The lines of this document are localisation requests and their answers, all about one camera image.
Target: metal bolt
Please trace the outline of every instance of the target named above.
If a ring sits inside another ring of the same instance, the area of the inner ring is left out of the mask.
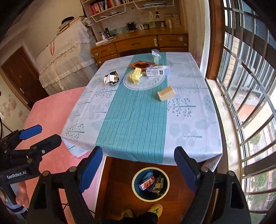
[[[205,166],[201,167],[200,169],[201,169],[202,172],[205,172],[205,173],[207,173],[208,170],[209,170],[209,169],[208,169],[207,167],[205,167]]]
[[[42,175],[44,176],[44,177],[46,177],[46,176],[48,176],[49,175],[49,171],[44,171],[43,173],[42,173]]]
[[[233,171],[229,171],[228,174],[232,177],[235,176],[235,173]]]
[[[77,167],[75,167],[75,166],[71,166],[70,168],[69,168],[69,171],[70,172],[75,172],[77,170]]]

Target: shoe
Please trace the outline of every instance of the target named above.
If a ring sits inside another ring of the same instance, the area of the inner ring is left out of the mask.
[[[148,210],[148,212],[157,214],[158,218],[161,216],[162,211],[163,211],[163,207],[160,204],[155,204]]]
[[[125,209],[121,213],[121,219],[123,219],[124,217],[134,218],[134,214],[130,209]]]

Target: teal striped table runner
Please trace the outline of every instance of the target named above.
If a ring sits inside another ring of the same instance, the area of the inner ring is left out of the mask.
[[[134,55],[136,61],[153,62],[151,54]],[[166,53],[161,53],[161,65],[167,65]],[[128,67],[111,102],[96,145],[108,149],[116,158],[162,163],[167,119],[167,102],[161,102],[157,92],[165,89],[167,76],[150,89],[132,90],[124,85]]]

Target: keychain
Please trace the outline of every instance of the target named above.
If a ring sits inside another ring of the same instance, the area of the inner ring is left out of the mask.
[[[153,14],[151,11],[150,11],[150,19],[153,19]]]
[[[159,12],[157,11],[156,7],[155,7],[155,15],[156,15],[156,19],[159,19]]]

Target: pink mat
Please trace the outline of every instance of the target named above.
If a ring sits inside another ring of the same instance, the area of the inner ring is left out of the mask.
[[[71,110],[84,89],[85,87],[67,90],[36,102],[24,125],[24,129],[40,124],[43,129],[42,133],[27,139],[26,141],[22,141],[17,149],[29,149],[31,145],[53,134],[60,135]],[[85,155],[76,158],[70,154],[67,147],[62,142],[61,146],[43,156],[43,160],[40,162],[39,171],[42,173],[43,171],[48,170],[52,174],[64,172],[71,166],[77,166],[79,162],[83,158],[88,157],[89,154],[90,153],[88,152]],[[85,202],[92,211],[95,211],[96,208],[97,192],[102,175],[102,169],[103,162],[100,165],[89,189],[85,190],[83,193]],[[38,177],[26,181],[29,199],[31,199],[33,195],[37,182]],[[62,203],[67,203],[64,190],[60,190],[60,197]],[[69,224],[74,223],[69,208],[65,209],[65,215]]]

